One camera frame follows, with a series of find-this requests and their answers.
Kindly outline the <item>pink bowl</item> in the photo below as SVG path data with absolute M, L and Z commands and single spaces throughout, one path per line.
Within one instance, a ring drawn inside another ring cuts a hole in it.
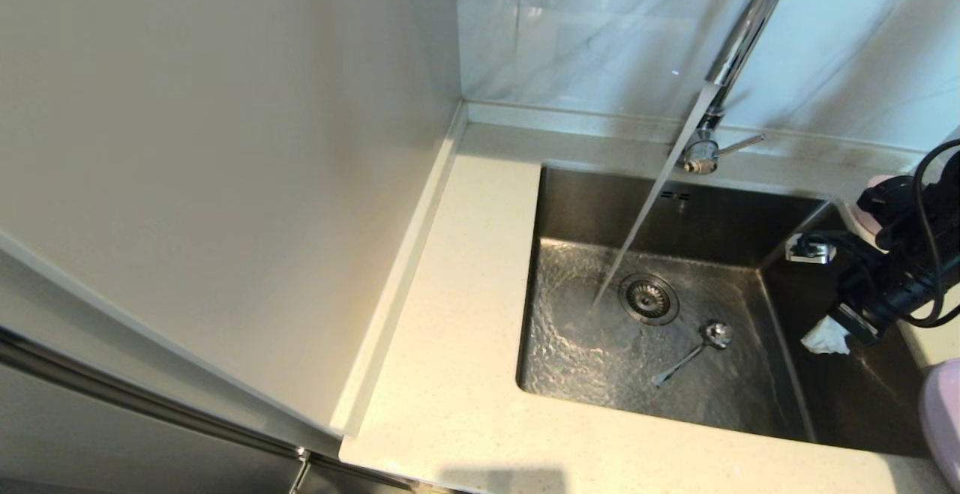
M 891 178 L 894 178 L 894 175 L 879 174 L 871 177 L 871 179 L 866 183 L 864 190 L 871 189 L 871 187 L 875 187 L 885 180 L 889 180 Z M 877 234 L 879 231 L 881 231 L 881 225 L 877 222 L 873 215 L 870 215 L 867 211 L 860 209 L 856 202 L 849 204 L 849 211 L 855 222 L 853 225 L 855 234 L 857 234 L 862 240 L 867 241 L 871 246 L 877 247 Z

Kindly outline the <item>metal spoon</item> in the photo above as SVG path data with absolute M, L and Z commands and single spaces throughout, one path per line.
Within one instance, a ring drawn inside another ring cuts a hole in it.
M 709 320 L 700 327 L 700 343 L 695 346 L 682 360 L 665 371 L 652 377 L 652 384 L 656 388 L 662 387 L 668 380 L 675 376 L 686 364 L 693 361 L 700 353 L 707 348 L 725 350 L 733 341 L 733 327 L 719 320 Z

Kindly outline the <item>lilac plate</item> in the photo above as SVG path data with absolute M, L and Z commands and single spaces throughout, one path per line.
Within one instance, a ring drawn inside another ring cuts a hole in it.
M 954 494 L 960 494 L 960 358 L 927 371 L 919 418 L 932 459 Z

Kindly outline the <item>chrome faucet lever handle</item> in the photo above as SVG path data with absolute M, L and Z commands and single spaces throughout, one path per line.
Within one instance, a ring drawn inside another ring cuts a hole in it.
M 717 170 L 718 160 L 721 156 L 740 151 L 744 148 L 750 148 L 750 146 L 763 142 L 765 139 L 766 136 L 764 134 L 759 134 L 729 145 L 727 148 L 720 148 L 713 130 L 697 129 L 692 134 L 691 139 L 686 143 L 676 165 L 679 169 L 690 174 L 703 175 L 714 173 Z

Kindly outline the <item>stainless steel sink basin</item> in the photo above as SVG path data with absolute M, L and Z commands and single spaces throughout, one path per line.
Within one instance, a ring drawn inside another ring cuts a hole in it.
M 783 246 L 809 229 L 841 230 L 833 201 L 668 182 L 599 306 L 589 306 L 653 181 L 542 167 L 532 231 L 517 384 L 522 391 L 676 421 L 842 448 L 928 457 L 921 367 L 897 328 L 849 356 L 801 338 L 822 319 L 849 265 L 796 264 Z M 654 274 L 679 316 L 651 326 L 620 305 L 620 282 Z M 733 328 L 660 388 L 652 377 L 701 341 L 709 320 Z

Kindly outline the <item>round metal drain strainer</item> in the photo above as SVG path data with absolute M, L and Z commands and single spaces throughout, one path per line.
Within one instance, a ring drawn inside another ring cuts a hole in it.
M 618 286 L 617 298 L 631 319 L 645 325 L 668 325 L 681 310 L 675 288 L 654 274 L 628 274 Z

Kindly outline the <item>running water stream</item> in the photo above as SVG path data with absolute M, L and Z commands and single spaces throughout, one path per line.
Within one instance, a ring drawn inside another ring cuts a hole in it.
M 613 262 L 610 264 L 610 267 L 607 269 L 606 273 L 604 273 L 603 281 L 599 289 L 597 289 L 596 295 L 594 295 L 593 299 L 591 300 L 587 312 L 592 313 L 594 310 L 596 310 L 597 306 L 599 306 L 606 290 L 609 288 L 611 282 L 613 282 L 615 273 L 622 264 L 622 259 L 625 257 L 627 251 L 633 244 L 639 230 L 641 230 L 642 225 L 648 217 L 648 214 L 650 214 L 652 207 L 661 195 L 666 181 L 669 179 L 673 169 L 675 169 L 677 163 L 676 161 L 681 157 L 683 149 L 686 148 L 686 143 L 692 137 L 700 119 L 702 119 L 706 112 L 709 111 L 710 104 L 713 99 L 716 98 L 720 88 L 722 87 L 714 84 L 713 82 L 706 82 L 700 89 L 698 97 L 694 102 L 694 105 L 692 106 L 685 123 L 683 123 L 681 132 L 679 132 L 679 135 L 676 137 L 673 148 L 668 153 L 661 170 L 659 170 L 659 173 L 655 177 L 654 183 L 652 183 L 653 186 L 645 197 L 645 200 L 643 201 L 643 204 L 637 213 L 637 217 L 635 218 L 633 225 L 631 225 L 624 242 L 622 242 L 622 245 L 616 252 Z

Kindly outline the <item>chrome gooseneck faucet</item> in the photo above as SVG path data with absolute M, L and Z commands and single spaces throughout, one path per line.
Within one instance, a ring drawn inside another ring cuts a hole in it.
M 700 119 L 696 130 L 712 130 L 716 136 L 716 129 L 726 115 L 725 101 L 778 4 L 779 0 L 747 0 L 745 2 L 711 68 L 707 71 L 706 82 L 712 82 L 722 88 L 711 102 L 709 110 Z

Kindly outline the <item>grey cabinet door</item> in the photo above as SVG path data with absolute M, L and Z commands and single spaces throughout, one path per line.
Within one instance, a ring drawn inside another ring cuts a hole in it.
M 0 326 L 313 454 L 298 461 L 221 442 L 0 362 L 0 492 L 286 494 L 302 474 L 339 463 L 342 436 L 159 336 L 3 228 Z

